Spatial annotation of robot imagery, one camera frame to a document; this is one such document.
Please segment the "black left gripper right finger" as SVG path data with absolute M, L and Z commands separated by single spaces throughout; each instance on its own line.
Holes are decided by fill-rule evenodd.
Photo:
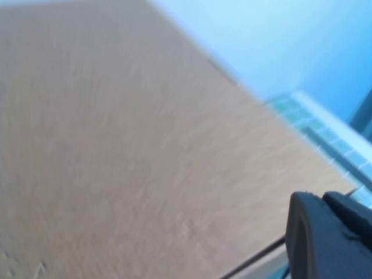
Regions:
M 335 215 L 359 237 L 361 242 L 371 247 L 371 210 L 339 192 L 328 191 L 322 200 Z

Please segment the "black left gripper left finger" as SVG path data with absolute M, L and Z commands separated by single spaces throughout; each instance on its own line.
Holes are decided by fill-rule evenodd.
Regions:
M 312 193 L 291 195 L 285 245 L 292 278 L 371 278 L 371 247 Z

